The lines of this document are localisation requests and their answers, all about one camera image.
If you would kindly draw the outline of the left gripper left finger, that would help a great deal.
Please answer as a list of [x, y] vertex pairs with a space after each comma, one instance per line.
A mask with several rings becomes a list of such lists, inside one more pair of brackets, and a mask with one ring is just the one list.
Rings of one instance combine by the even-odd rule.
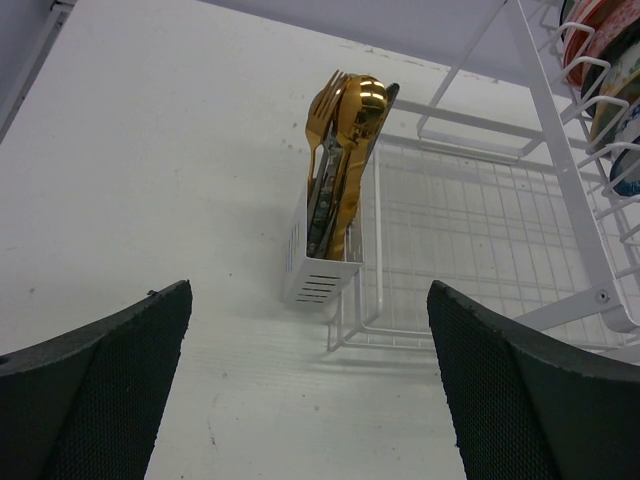
[[2, 478], [144, 478], [192, 301], [181, 280], [2, 355]]

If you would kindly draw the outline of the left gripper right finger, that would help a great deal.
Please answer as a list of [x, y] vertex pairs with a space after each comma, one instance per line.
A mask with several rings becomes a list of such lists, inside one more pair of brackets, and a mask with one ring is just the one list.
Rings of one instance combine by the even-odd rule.
[[435, 280], [427, 312], [469, 479], [636, 479], [639, 369]]

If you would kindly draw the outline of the blue floral bowl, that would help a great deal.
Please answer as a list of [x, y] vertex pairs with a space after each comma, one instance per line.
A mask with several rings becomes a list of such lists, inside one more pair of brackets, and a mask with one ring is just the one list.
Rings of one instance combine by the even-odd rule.
[[617, 148], [612, 151], [612, 159], [609, 180], [616, 181], [621, 177], [613, 190], [625, 197], [637, 195], [639, 193], [639, 151]]

